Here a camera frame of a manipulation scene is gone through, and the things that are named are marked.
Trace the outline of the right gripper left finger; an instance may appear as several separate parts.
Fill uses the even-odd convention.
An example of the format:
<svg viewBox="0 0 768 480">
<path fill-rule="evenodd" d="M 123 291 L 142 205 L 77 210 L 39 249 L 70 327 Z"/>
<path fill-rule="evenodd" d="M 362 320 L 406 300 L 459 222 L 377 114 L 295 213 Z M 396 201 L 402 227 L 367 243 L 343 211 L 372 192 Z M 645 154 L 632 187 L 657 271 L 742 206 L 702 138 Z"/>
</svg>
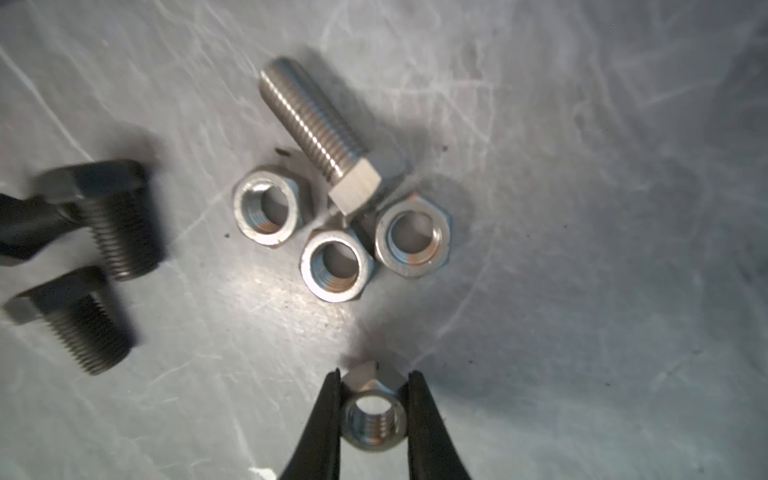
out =
<svg viewBox="0 0 768 480">
<path fill-rule="evenodd" d="M 339 479 L 341 397 L 341 375 L 336 369 L 327 374 L 280 480 Z"/>
</svg>

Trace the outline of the silver hex nut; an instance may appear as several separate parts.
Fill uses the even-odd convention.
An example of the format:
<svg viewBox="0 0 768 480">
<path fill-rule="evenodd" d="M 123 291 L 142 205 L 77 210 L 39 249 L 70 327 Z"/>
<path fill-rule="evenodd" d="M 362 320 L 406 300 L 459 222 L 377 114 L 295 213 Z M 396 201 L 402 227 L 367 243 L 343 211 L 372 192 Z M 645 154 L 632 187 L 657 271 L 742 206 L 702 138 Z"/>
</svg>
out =
<svg viewBox="0 0 768 480">
<path fill-rule="evenodd" d="M 357 299 L 372 278 L 376 261 L 363 234 L 352 228 L 311 232 L 299 263 L 301 277 L 320 300 Z"/>
<path fill-rule="evenodd" d="M 452 219 L 442 207 L 413 192 L 383 209 L 375 227 L 377 259 L 404 278 L 418 278 L 450 258 Z"/>
<path fill-rule="evenodd" d="M 234 188 L 232 205 L 241 233 L 270 248 L 286 243 L 314 217 L 310 183 L 276 165 L 245 175 Z"/>
<path fill-rule="evenodd" d="M 407 380 L 397 371 L 369 361 L 343 378 L 341 433 L 355 448 L 381 452 L 407 433 Z"/>
</svg>

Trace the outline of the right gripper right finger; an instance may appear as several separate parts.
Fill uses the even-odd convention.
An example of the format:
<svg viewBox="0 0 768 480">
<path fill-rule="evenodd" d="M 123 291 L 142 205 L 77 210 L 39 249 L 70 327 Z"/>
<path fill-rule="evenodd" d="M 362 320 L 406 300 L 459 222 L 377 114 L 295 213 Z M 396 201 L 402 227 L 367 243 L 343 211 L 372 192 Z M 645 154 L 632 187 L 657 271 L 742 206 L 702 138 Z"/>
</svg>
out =
<svg viewBox="0 0 768 480">
<path fill-rule="evenodd" d="M 411 480 L 470 479 L 424 375 L 409 373 L 408 466 Z"/>
</svg>

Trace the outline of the black hex bolt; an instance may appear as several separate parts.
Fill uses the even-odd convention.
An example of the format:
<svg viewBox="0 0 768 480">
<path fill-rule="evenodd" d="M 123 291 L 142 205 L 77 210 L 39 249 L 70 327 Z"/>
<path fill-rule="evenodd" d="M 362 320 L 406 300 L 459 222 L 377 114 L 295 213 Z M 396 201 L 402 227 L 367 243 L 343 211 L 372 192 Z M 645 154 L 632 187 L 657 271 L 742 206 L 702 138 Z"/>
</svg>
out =
<svg viewBox="0 0 768 480">
<path fill-rule="evenodd" d="M 84 225 L 73 204 L 52 204 L 43 196 L 1 195 L 1 265 L 34 257 L 50 242 Z"/>
<path fill-rule="evenodd" d="M 109 290 L 101 268 L 81 267 L 16 294 L 3 310 L 17 325 L 45 322 L 78 366 L 96 376 L 133 347 L 131 334 L 107 303 Z"/>
<path fill-rule="evenodd" d="M 162 249 L 146 205 L 148 176 L 141 163 L 115 159 L 59 167 L 38 174 L 33 184 L 47 202 L 75 208 L 115 280 L 159 266 Z"/>
</svg>

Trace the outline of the silver hex bolt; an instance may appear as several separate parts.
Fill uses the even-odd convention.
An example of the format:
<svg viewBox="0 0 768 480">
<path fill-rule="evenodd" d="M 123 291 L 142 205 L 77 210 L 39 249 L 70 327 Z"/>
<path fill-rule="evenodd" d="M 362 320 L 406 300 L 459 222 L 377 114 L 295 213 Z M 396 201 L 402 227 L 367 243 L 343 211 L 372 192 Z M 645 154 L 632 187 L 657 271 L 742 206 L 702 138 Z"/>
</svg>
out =
<svg viewBox="0 0 768 480">
<path fill-rule="evenodd" d="M 278 57 L 259 73 L 262 99 L 330 184 L 328 197 L 346 217 L 373 202 L 387 178 L 372 153 L 296 60 Z"/>
</svg>

